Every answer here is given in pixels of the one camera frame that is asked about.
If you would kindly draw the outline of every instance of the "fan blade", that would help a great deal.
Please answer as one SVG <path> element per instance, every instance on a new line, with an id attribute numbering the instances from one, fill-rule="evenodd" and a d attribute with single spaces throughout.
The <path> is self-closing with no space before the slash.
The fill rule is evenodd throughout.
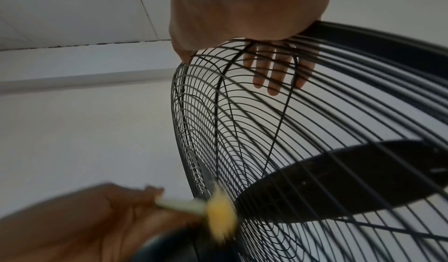
<path id="1" fill-rule="evenodd" d="M 422 141 L 380 142 L 439 186 L 448 185 L 448 153 Z M 332 151 L 393 207 L 409 204 L 435 193 L 401 164 L 370 144 Z M 244 219 L 278 223 L 301 223 L 346 216 L 311 179 L 307 169 L 352 215 L 384 209 L 362 185 L 328 155 L 322 154 L 291 164 L 261 178 L 244 190 L 235 206 Z M 318 214 L 317 218 L 302 198 Z M 289 204 L 282 197 L 286 196 Z"/>

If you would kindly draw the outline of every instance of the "black fan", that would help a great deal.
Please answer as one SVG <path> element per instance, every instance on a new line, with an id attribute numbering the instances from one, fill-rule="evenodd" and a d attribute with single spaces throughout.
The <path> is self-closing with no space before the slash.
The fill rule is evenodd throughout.
<path id="1" fill-rule="evenodd" d="M 271 97 L 243 66 L 263 45 L 199 52 L 172 83 L 193 195 L 216 180 L 241 218 L 231 259 L 448 261 L 448 51 L 318 22 L 273 46 L 292 62 Z"/>

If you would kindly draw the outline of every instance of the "brush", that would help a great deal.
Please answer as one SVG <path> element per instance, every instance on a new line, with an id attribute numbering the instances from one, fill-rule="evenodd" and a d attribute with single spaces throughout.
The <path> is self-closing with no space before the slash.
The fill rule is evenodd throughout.
<path id="1" fill-rule="evenodd" d="M 210 234 L 218 242 L 224 242 L 230 238 L 238 226 L 235 206 L 217 183 L 215 183 L 213 195 L 208 201 L 157 198 L 155 204 L 160 208 L 187 212 L 206 218 Z"/>

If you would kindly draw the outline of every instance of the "white brush handle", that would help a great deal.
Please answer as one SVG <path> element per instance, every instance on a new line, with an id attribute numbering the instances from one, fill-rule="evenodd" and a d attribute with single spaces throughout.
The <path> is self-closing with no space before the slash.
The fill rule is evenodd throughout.
<path id="1" fill-rule="evenodd" d="M 190 213 L 201 217 L 205 217 L 207 215 L 207 202 L 201 199 L 180 200 L 158 198 L 155 200 L 155 204 L 160 208 Z"/>

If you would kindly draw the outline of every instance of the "ceiling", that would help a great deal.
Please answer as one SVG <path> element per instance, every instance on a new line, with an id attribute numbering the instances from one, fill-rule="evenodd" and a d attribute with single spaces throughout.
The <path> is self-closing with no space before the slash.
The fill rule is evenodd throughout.
<path id="1" fill-rule="evenodd" d="M 448 0 L 331 0 L 323 19 L 448 46 Z M 0 0 L 0 50 L 169 39 L 169 0 Z"/>

